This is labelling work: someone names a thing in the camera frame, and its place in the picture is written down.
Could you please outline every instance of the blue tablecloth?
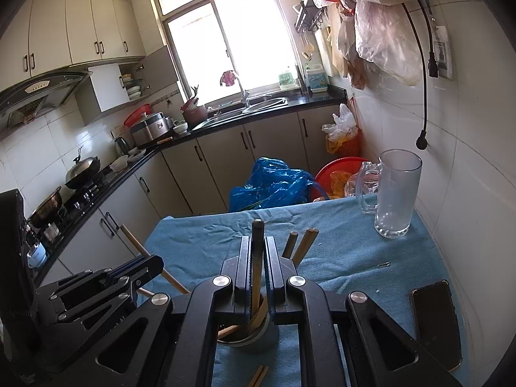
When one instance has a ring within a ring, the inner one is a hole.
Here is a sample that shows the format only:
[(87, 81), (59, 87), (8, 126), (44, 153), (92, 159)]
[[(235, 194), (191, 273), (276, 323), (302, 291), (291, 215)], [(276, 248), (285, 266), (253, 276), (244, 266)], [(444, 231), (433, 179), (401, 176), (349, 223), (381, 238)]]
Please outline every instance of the blue tablecloth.
[[(318, 228), (319, 236), (298, 273), (326, 291), (367, 293), (413, 337), (410, 292), (443, 279), (450, 281), (439, 252), (416, 213), (407, 235), (390, 240), (375, 231), (374, 216), (362, 214), (355, 198), (203, 217), (167, 217), (159, 222), (145, 247), (160, 255), (167, 270), (188, 289), (193, 289), (218, 275), (225, 259), (238, 255), (240, 239), (250, 235), (251, 222), (256, 218), (265, 221), (266, 235), (274, 236), (279, 254), (290, 231), (297, 231), (301, 238), (307, 228)], [(379, 267), (386, 262), (390, 266)], [(179, 294), (161, 276), (145, 288), (171, 296)], [(453, 301), (463, 355), (462, 365), (453, 374), (464, 384), (468, 375), (468, 346), (455, 294)], [(245, 355), (218, 346), (212, 386), (245, 386), (257, 366), (263, 364), (270, 368), (262, 387), (298, 387), (301, 384), (298, 348), (295, 325), (280, 326), (277, 348), (262, 355)]]

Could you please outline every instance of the cabinet door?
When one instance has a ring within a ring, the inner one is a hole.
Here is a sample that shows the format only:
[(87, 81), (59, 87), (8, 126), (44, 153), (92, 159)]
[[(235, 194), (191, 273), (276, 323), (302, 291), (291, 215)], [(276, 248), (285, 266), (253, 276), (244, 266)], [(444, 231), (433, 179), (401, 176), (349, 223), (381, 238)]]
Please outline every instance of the cabinet door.
[(126, 56), (145, 56), (133, 5), (127, 0), (113, 0), (113, 4)]
[(161, 218), (169, 215), (174, 218), (192, 215), (192, 210), (186, 203), (161, 153), (157, 153), (134, 174), (144, 194)]
[(162, 153), (194, 214), (227, 211), (197, 140), (182, 142)]
[(102, 112), (129, 102), (118, 64), (99, 65), (88, 69), (92, 72), (90, 80)]
[(91, 0), (66, 0), (66, 29), (72, 63), (102, 59)]
[(75, 274), (86, 269), (114, 269), (134, 257), (97, 210), (68, 243), (59, 260)]
[(251, 176), (254, 158), (244, 127), (235, 126), (197, 138), (225, 204), (231, 189)]
[(125, 50), (114, 14), (113, 0), (91, 0), (95, 30), (101, 48), (102, 59), (122, 58)]
[(59, 281), (61, 279), (66, 278), (67, 276), (71, 276), (72, 273), (65, 268), (62, 262), (56, 260), (52, 265), (52, 268), (46, 273), (45, 278), (41, 281), (41, 286), (52, 284), (53, 282)]
[(269, 117), (244, 125), (254, 157), (277, 158), (291, 169), (308, 170), (296, 113)]
[(72, 63), (66, 33), (65, 0), (33, 0), (30, 13), (30, 74)]
[(0, 92), (30, 78), (29, 22), (32, 0), (28, 0), (0, 40)]
[(135, 255), (139, 254), (138, 251), (122, 233), (120, 226), (126, 225), (138, 241), (144, 244), (160, 220), (158, 213), (141, 190), (135, 175), (122, 183), (99, 209), (105, 220)]
[(309, 172), (317, 175), (319, 171), (337, 156), (326, 151), (326, 134), (321, 131), (324, 124), (332, 124), (332, 114), (339, 114), (339, 105), (323, 106), (298, 112), (303, 135)]

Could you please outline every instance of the glass mug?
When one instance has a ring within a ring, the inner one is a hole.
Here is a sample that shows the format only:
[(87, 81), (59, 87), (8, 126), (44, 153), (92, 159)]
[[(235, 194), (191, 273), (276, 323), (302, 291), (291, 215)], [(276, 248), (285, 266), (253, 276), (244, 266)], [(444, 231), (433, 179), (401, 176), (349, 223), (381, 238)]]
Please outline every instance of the glass mug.
[[(380, 163), (362, 163), (357, 176), (356, 196), (364, 213), (375, 214), (376, 231), (387, 238), (407, 234), (416, 202), (422, 160), (411, 151), (387, 150), (380, 154)], [(368, 205), (362, 195), (362, 182), (367, 173), (379, 174), (376, 205)]]

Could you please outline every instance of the electric outlet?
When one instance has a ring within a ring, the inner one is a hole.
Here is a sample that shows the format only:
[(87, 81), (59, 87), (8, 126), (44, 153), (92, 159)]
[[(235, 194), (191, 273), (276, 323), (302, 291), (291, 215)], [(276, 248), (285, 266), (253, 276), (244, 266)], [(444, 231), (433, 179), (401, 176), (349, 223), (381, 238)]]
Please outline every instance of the electric outlet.
[(123, 125), (118, 125), (118, 126), (115, 126), (110, 132), (111, 132), (111, 136), (113, 137), (113, 139), (115, 139), (125, 133), (125, 128)]

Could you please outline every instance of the range hood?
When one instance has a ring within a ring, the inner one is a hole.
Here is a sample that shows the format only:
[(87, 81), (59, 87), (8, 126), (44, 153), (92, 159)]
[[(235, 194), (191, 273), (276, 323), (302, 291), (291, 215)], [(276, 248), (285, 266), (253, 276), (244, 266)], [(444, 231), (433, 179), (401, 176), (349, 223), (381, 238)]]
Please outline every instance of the range hood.
[(54, 71), (0, 94), (0, 140), (65, 103), (89, 71)]

